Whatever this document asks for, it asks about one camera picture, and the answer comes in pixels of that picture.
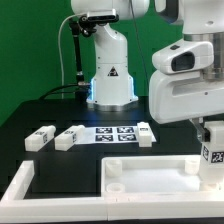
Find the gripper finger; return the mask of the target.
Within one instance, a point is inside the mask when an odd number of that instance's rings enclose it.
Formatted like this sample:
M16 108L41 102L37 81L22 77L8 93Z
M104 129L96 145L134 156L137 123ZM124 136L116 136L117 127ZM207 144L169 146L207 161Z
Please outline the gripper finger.
M202 118L193 118L191 120L193 126L197 130L197 138L200 142L210 141L210 132L203 126Z

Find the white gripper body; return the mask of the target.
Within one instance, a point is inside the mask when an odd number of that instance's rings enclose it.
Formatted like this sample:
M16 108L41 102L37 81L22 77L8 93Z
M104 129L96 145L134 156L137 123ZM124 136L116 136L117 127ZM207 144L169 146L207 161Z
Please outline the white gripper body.
M159 124L224 113L224 81L201 79L199 71L166 75L156 71L149 85L149 111Z

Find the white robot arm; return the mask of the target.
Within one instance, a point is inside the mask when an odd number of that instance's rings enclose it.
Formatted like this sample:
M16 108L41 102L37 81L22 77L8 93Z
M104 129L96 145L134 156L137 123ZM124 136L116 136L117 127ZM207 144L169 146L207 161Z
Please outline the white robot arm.
M127 40L110 27L142 17L150 0L71 0L85 36L95 42L91 106L124 107L137 98L127 71ZM200 120L224 113L224 0L155 0L158 15L183 26L183 38L152 56L149 111L159 124L191 120L203 142L218 126Z

